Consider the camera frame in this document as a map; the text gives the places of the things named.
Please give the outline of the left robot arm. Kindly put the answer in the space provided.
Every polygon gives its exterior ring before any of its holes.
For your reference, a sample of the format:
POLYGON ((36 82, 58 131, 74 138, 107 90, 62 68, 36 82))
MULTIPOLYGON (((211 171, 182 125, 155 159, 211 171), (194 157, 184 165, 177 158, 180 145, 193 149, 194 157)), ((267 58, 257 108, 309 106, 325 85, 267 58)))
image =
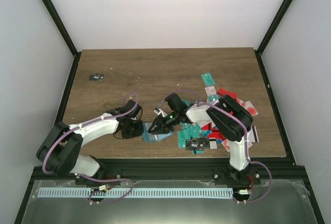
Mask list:
POLYGON ((95 185, 101 184, 106 172, 92 156, 80 154, 86 144, 106 135, 121 133, 122 139, 132 139, 143 134, 143 122, 138 118, 142 107, 133 100, 101 116, 78 124, 54 124, 37 151, 45 174, 63 176, 68 173, 87 176, 95 185))

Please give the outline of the blue leather card holder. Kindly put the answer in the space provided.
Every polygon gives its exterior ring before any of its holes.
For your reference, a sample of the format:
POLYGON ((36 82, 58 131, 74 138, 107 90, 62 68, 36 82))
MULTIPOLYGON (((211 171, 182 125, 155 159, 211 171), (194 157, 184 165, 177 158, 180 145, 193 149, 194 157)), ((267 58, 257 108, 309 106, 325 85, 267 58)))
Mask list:
POLYGON ((166 134, 159 134, 159 135, 150 134, 150 133, 148 133, 148 129, 150 126, 151 126, 151 123, 143 123, 142 138, 147 143, 159 142, 159 141, 162 141, 166 138, 173 136, 173 132, 169 132, 166 134))

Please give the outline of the black VIP card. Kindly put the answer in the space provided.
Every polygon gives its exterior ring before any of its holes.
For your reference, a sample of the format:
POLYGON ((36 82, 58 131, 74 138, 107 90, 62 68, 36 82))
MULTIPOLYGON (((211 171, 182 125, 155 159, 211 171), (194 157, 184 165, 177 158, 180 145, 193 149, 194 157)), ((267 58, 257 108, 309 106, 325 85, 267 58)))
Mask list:
POLYGON ((210 149, 210 140, 206 138, 187 139, 185 149, 188 151, 203 151, 210 149))

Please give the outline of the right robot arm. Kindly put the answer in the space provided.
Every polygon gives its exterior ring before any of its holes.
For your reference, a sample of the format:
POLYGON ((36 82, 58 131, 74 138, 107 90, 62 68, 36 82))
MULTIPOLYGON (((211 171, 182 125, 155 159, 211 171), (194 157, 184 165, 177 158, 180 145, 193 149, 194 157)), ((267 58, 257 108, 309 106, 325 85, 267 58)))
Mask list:
POLYGON ((228 174, 231 181, 242 184, 248 178, 250 158, 247 138, 253 117, 244 107, 229 95, 223 95, 213 102, 196 101, 186 105, 178 94, 172 93, 165 98, 165 102, 172 112, 166 114, 160 107, 154 109, 157 117, 147 129, 150 135, 167 134, 181 123, 212 124, 229 142, 228 174))

